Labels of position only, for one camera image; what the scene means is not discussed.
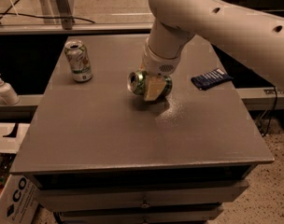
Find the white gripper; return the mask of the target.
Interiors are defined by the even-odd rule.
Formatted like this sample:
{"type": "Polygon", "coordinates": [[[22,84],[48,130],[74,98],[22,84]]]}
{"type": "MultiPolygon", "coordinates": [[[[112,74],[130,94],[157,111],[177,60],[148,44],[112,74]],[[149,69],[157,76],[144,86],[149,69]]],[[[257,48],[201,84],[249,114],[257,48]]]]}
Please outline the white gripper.
{"type": "Polygon", "coordinates": [[[165,95],[167,82],[163,76],[173,74],[176,71],[179,62],[180,56],[167,59],[155,54],[150,49],[149,40],[146,39],[142,53],[142,64],[139,65],[139,70],[148,72],[150,75],[146,78],[146,90],[144,93],[145,101],[155,101],[159,97],[165,95]]]}

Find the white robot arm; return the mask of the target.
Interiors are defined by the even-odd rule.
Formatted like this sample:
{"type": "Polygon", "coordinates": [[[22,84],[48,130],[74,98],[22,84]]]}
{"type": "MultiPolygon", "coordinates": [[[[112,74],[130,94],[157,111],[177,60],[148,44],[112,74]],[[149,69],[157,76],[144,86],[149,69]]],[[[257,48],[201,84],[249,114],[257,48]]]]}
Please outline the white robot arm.
{"type": "Polygon", "coordinates": [[[155,21],[143,50],[146,101],[163,91],[184,46],[199,35],[284,91],[284,19],[221,0],[149,0],[155,21]]]}

